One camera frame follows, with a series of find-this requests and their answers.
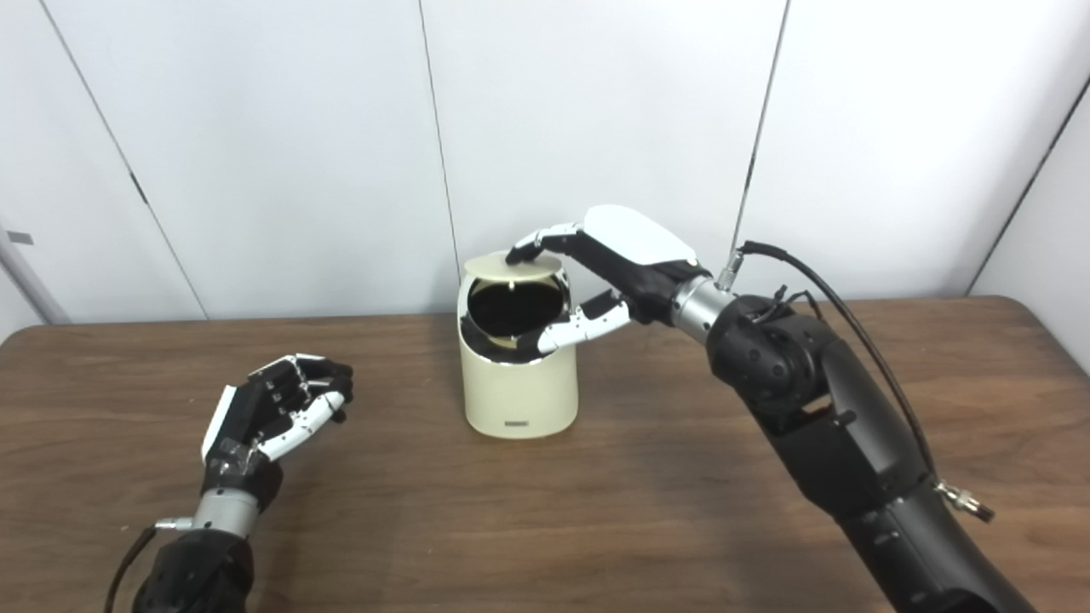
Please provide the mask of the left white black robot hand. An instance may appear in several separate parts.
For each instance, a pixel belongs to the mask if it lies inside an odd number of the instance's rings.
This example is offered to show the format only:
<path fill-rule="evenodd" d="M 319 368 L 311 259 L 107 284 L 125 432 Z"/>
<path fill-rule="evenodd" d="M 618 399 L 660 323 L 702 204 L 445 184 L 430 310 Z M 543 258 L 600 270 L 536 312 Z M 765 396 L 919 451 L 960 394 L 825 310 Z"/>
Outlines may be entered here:
<path fill-rule="evenodd" d="M 225 387 L 201 445 L 201 491 L 237 490 L 264 512 L 284 480 L 281 459 L 322 426 L 343 423 L 353 369 L 316 354 L 287 354 Z"/>

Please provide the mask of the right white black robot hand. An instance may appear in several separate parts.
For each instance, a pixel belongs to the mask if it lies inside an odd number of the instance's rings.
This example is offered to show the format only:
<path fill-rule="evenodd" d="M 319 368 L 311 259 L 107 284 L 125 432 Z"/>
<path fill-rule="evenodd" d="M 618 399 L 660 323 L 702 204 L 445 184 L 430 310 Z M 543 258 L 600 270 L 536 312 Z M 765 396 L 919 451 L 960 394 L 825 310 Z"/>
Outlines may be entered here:
<path fill-rule="evenodd" d="M 712 278 L 698 263 L 692 247 L 622 205 L 596 205 L 583 221 L 546 226 L 514 242 L 505 261 L 508 266 L 521 265 L 544 252 L 576 260 L 607 283 L 608 290 L 555 322 L 518 336 L 514 350 L 521 357 L 542 358 L 631 322 L 674 326 L 685 302 L 682 295 Z"/>

